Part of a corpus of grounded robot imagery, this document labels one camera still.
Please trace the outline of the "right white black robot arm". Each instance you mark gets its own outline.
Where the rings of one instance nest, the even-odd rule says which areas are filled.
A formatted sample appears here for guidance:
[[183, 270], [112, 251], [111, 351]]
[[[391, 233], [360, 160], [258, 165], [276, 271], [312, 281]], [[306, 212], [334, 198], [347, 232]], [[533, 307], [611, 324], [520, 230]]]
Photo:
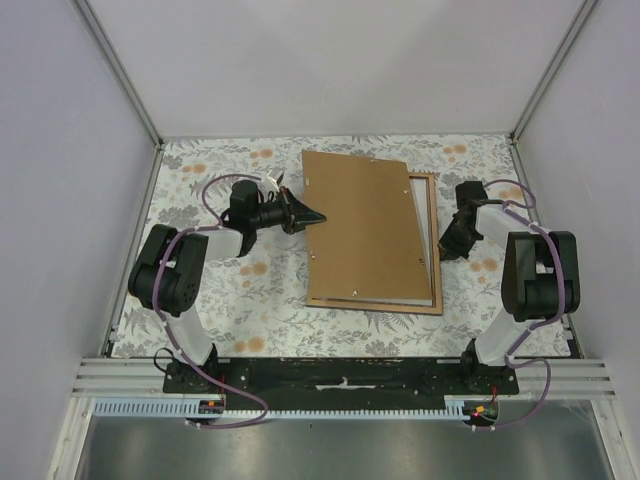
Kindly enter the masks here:
[[471, 340], [457, 371], [460, 386], [477, 394], [493, 383], [492, 367], [514, 369], [515, 353], [532, 333], [579, 307], [577, 241], [569, 231], [548, 230], [518, 213], [531, 204], [491, 199], [480, 181], [457, 185], [455, 199], [457, 211], [438, 242], [440, 259], [467, 259], [484, 239], [504, 250], [502, 309]]

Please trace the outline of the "printed pier photo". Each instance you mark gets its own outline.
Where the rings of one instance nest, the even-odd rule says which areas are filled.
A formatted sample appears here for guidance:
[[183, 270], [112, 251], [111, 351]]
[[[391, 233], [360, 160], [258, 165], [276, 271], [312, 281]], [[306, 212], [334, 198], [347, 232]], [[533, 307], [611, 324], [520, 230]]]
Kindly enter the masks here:
[[427, 272], [429, 287], [431, 289], [431, 298], [429, 300], [416, 300], [416, 305], [423, 305], [431, 307], [433, 305], [433, 298], [435, 294], [435, 287], [433, 286], [432, 273], [432, 249], [431, 249], [431, 228], [430, 228], [430, 211], [429, 211], [429, 192], [428, 192], [428, 180], [426, 178], [411, 178], [410, 179], [411, 190], [414, 200], [414, 206], [416, 210], [416, 216], [418, 219], [422, 244], [424, 251], [424, 262]]

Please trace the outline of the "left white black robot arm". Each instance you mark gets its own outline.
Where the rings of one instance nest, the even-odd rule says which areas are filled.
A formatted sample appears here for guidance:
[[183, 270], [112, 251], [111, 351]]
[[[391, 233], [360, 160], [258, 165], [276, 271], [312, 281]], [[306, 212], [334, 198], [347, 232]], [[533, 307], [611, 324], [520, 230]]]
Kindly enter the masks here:
[[240, 258], [257, 241], [257, 232], [279, 227], [293, 235], [327, 217], [279, 186], [265, 195], [250, 178], [233, 184], [229, 204], [213, 226], [182, 231], [154, 225], [128, 279], [128, 292], [156, 312], [180, 361], [187, 364], [185, 379], [198, 392], [219, 384], [220, 368], [209, 360], [214, 344], [205, 333], [196, 309], [205, 263]]

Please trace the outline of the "wooden picture frame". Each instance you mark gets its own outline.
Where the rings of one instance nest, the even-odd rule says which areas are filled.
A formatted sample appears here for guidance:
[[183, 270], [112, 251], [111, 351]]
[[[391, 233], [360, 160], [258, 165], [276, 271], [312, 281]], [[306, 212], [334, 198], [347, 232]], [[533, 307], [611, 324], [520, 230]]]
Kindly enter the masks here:
[[345, 299], [322, 299], [307, 298], [307, 305], [316, 308], [330, 308], [342, 310], [359, 310], [373, 311], [383, 313], [399, 313], [413, 315], [429, 315], [441, 316], [444, 310], [443, 290], [442, 290], [442, 274], [441, 274], [441, 255], [438, 247], [438, 216], [435, 192], [435, 174], [410, 172], [411, 178], [426, 178], [428, 180], [429, 192], [429, 211], [430, 211], [430, 228], [431, 228], [431, 253], [432, 253], [432, 273], [433, 286], [435, 287], [434, 302], [431, 307], [409, 304], [407, 301], [400, 303], [389, 303], [388, 301], [365, 301], [365, 300], [345, 300]]

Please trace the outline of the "brown cardboard backing board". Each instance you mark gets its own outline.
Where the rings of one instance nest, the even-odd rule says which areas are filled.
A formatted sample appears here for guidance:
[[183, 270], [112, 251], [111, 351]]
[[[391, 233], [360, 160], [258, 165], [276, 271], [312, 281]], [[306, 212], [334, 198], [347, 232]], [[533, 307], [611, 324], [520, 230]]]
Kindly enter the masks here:
[[303, 201], [326, 217], [306, 229], [310, 297], [431, 299], [406, 164], [305, 151], [302, 166]]

